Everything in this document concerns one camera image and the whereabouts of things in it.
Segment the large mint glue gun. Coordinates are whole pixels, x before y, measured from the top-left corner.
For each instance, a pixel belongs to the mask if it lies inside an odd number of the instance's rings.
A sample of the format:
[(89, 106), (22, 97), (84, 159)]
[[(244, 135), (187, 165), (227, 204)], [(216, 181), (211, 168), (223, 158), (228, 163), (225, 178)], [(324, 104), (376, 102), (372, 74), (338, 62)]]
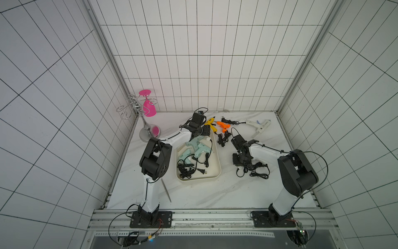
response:
[(210, 153), (210, 148), (207, 145), (201, 143), (201, 140), (203, 139), (204, 139), (203, 136), (196, 137), (193, 140), (186, 142), (185, 146), (187, 147), (191, 146), (194, 149), (194, 151), (202, 149), (203, 152)]

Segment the cream storage tray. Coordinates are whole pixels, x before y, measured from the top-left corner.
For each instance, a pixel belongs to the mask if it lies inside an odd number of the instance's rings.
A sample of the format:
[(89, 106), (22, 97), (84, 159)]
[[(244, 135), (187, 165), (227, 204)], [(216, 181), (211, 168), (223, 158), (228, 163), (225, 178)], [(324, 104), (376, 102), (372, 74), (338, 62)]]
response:
[(195, 158), (191, 159), (190, 164), (185, 164), (182, 160), (179, 160), (179, 156), (184, 153), (188, 148), (192, 149), (192, 151), (194, 152), (194, 149), (191, 146), (185, 146), (186, 142), (176, 148), (176, 177), (182, 182), (215, 179), (221, 174), (221, 163), (218, 154), (217, 140), (215, 134), (211, 132), (210, 136), (203, 137), (204, 139), (201, 140), (201, 143), (212, 148), (208, 168), (206, 168), (204, 164), (200, 164), (201, 162), (205, 161), (204, 154), (202, 154), (199, 158), (200, 163), (198, 163)]

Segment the white Greeler glue gun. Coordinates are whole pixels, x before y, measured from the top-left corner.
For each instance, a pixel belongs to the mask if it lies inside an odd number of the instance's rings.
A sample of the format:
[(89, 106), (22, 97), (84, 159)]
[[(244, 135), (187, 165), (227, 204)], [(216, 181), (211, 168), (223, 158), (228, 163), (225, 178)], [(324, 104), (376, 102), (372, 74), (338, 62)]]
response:
[(221, 121), (229, 124), (229, 125), (240, 125), (240, 124), (246, 124), (246, 125), (250, 125), (252, 127), (254, 127), (256, 129), (256, 132), (252, 135), (252, 138), (256, 138), (258, 135), (262, 134), (264, 132), (265, 129), (267, 129), (270, 124), (271, 124), (271, 120), (267, 119), (265, 120), (263, 123), (259, 123), (258, 121), (254, 122), (251, 120), (246, 120), (246, 121), (236, 121), (236, 120), (229, 120), (229, 119), (225, 119), (224, 117), (221, 118)]

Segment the small mint glue gun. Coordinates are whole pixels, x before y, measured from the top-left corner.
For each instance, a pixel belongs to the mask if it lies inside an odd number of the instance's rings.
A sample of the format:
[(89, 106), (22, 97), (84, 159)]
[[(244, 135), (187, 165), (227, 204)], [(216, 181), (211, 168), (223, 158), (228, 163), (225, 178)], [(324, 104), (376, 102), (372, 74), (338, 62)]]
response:
[(208, 168), (208, 167), (209, 167), (209, 158), (210, 158), (211, 152), (212, 152), (212, 148), (206, 146), (206, 145), (203, 144), (203, 143), (200, 143), (200, 144), (198, 145), (198, 149), (195, 151), (194, 156), (193, 156), (192, 158), (195, 158), (195, 160), (196, 160), (198, 163), (200, 163), (200, 162), (199, 162), (199, 158), (200, 158), (200, 156), (201, 156), (202, 154), (204, 154), (204, 155), (205, 155), (205, 161), (204, 161), (204, 162), (201, 162), (200, 164), (204, 164), (205, 167)]

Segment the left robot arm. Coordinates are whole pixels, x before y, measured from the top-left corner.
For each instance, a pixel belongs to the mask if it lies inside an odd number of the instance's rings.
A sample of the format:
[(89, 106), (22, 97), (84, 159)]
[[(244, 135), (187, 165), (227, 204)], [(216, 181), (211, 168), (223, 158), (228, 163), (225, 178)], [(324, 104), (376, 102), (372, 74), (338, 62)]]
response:
[(145, 222), (153, 225), (158, 220), (160, 205), (158, 181), (169, 169), (173, 150), (203, 135), (205, 122), (205, 112), (198, 109), (175, 134), (163, 139), (151, 138), (148, 141), (140, 159), (145, 183), (144, 199), (137, 210)]

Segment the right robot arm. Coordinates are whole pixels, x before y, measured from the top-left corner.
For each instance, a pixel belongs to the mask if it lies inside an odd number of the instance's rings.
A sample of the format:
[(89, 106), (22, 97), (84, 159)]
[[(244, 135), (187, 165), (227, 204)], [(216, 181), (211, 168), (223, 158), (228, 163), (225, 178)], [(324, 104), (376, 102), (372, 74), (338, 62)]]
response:
[(233, 164), (257, 176), (258, 168), (278, 166), (283, 188), (276, 200), (268, 207), (268, 222), (279, 225), (289, 219), (298, 200), (309, 192), (318, 182), (319, 177), (310, 164), (304, 151), (277, 150), (260, 144), (258, 140), (246, 141), (241, 135), (232, 139), (237, 150), (233, 154)]

